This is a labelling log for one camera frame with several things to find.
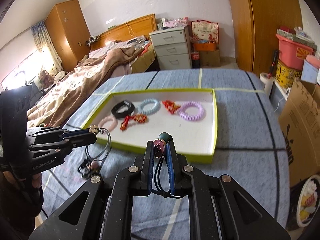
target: stuffed toy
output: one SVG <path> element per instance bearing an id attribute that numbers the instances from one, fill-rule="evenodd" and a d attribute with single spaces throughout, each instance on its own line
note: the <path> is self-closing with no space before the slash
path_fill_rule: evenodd
<path id="1" fill-rule="evenodd" d="M 47 71 L 42 70 L 39 73 L 39 79 L 40 79 L 42 88 L 46 89 L 53 85 L 54 76 L 49 75 Z"/>

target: blue gripper pad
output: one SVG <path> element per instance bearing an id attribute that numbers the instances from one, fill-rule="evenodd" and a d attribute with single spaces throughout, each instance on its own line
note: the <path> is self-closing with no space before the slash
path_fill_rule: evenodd
<path id="1" fill-rule="evenodd" d="M 173 164 L 172 164 L 172 157 L 171 157 L 171 150 L 169 147 L 169 143 L 167 143 L 167 159 L 166 163 L 168 166 L 168 175 L 169 175 L 169 185 L 172 195 L 174 195 L 174 171 L 173 171 Z"/>
<path id="2" fill-rule="evenodd" d="M 155 156 L 154 152 L 150 152 L 150 159 L 149 159 L 149 169 L 148 169 L 148 194 L 151 194 L 151 188 L 152 188 L 152 179 L 153 179 L 153 164 L 155 163 Z"/>

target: bed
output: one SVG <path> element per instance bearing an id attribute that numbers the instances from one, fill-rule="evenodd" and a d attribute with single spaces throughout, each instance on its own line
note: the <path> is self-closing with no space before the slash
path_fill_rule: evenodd
<path id="1" fill-rule="evenodd" d="M 28 127 L 41 123 L 63 125 L 108 78 L 159 69 L 155 51 L 148 41 L 149 33 L 155 29 L 155 15 L 152 14 L 101 34 L 100 39 L 90 45 L 90 54 L 74 71 L 29 109 Z"/>
<path id="2" fill-rule="evenodd" d="M 252 73 L 230 69 L 159 71 L 111 78 L 101 85 L 71 116 L 64 128 L 85 124 L 94 107 L 110 92 L 160 88 L 214 88 L 218 108 L 217 146 L 211 164 L 193 165 L 205 174 L 231 175 L 284 227 L 289 212 L 289 165 L 282 132 L 263 84 Z M 103 148 L 89 147 L 90 152 Z M 135 154 L 112 149 L 102 165 L 104 177 L 133 164 Z M 75 149 L 65 163 L 43 173 L 43 208 L 52 214 L 85 180 L 77 167 L 85 158 Z M 167 168 L 161 182 L 168 190 Z M 132 239 L 186 240 L 189 237 L 188 198 L 164 199 L 151 194 L 135 197 Z"/>

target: black cord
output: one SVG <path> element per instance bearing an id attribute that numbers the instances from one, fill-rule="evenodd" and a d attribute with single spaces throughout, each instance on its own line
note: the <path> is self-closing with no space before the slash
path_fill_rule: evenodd
<path id="1" fill-rule="evenodd" d="M 157 174 L 158 184 L 159 184 L 159 188 L 160 188 L 159 191 L 164 191 L 164 189 L 161 186 L 161 182 L 160 182 L 160 171 L 161 171 L 161 167 L 162 167 L 162 164 L 163 164 L 163 160 L 164 160 L 164 158 L 161 158 L 160 165 L 159 165 L 159 170 L 158 170 L 158 174 Z"/>
<path id="2" fill-rule="evenodd" d="M 161 167 L 163 164 L 164 158 L 161 158 L 156 166 L 156 170 L 155 170 L 155 186 L 157 188 L 157 190 L 155 189 L 151 189 L 151 192 L 153 194 L 159 195 L 159 196 L 163 196 L 164 198 L 183 198 L 184 196 L 172 196 L 171 190 L 169 189 L 168 192 L 166 192 L 162 186 L 161 186 L 161 182 L 160 182 L 160 172 L 161 172 Z"/>
<path id="3" fill-rule="evenodd" d="M 41 208 L 42 212 L 44 213 L 44 215 L 48 218 L 49 216 L 47 215 L 47 213 L 43 210 L 43 208 Z"/>

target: window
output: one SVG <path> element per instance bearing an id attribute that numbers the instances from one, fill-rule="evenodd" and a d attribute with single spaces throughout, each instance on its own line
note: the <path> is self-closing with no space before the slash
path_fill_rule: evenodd
<path id="1" fill-rule="evenodd" d="M 42 55 L 36 50 L 5 77 L 1 82 L 3 89 L 13 89 L 28 84 L 38 75 L 42 64 Z"/>

